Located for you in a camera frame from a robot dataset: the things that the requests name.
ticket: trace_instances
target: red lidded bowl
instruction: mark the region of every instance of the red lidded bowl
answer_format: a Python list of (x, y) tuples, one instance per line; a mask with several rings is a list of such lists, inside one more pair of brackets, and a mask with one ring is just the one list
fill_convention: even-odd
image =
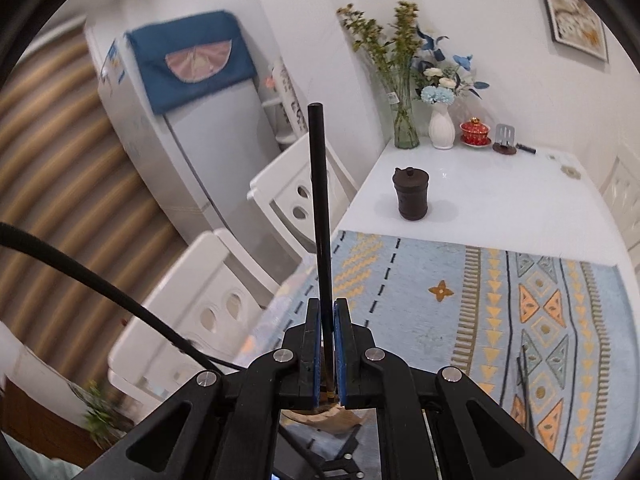
[(487, 144), (487, 135), (490, 128), (480, 122), (477, 117), (471, 117), (467, 123), (460, 124), (462, 130), (462, 141), (474, 146), (484, 146)]

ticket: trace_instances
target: white flower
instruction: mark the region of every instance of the white flower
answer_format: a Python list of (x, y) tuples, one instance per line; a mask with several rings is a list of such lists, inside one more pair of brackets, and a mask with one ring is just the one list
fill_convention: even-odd
[(439, 68), (428, 68), (423, 73), (427, 77), (442, 77), (442, 70)]
[(443, 77), (438, 81), (438, 86), (444, 86), (444, 88), (455, 88), (456, 82), (453, 79), (449, 79), (448, 77)]

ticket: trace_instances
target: white tabletop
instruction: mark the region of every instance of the white tabletop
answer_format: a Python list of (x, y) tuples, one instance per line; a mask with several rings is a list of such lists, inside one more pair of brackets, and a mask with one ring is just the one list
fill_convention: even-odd
[[(563, 164), (581, 179), (565, 175)], [(430, 176), (429, 211), (415, 222), (400, 216), (392, 182), (395, 168), (409, 166)], [(569, 153), (541, 149), (507, 156), (462, 145), (443, 151), (428, 139), (413, 150), (398, 150), (390, 142), (338, 228), (618, 266), (636, 331), (640, 326), (638, 282), (620, 232)]]

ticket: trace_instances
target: striped curtain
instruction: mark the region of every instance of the striped curtain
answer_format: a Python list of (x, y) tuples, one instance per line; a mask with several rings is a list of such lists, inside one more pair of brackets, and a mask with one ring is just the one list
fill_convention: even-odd
[[(0, 219), (138, 301), (186, 247), (111, 127), (81, 28), (30, 55), (0, 91)], [(128, 319), (84, 285), (0, 248), (0, 320), (66, 378), (104, 384)]]

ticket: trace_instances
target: picture frame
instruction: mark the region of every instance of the picture frame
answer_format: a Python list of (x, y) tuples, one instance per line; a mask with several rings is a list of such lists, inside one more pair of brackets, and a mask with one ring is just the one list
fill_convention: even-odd
[(584, 0), (545, 0), (554, 41), (609, 62), (600, 17)]

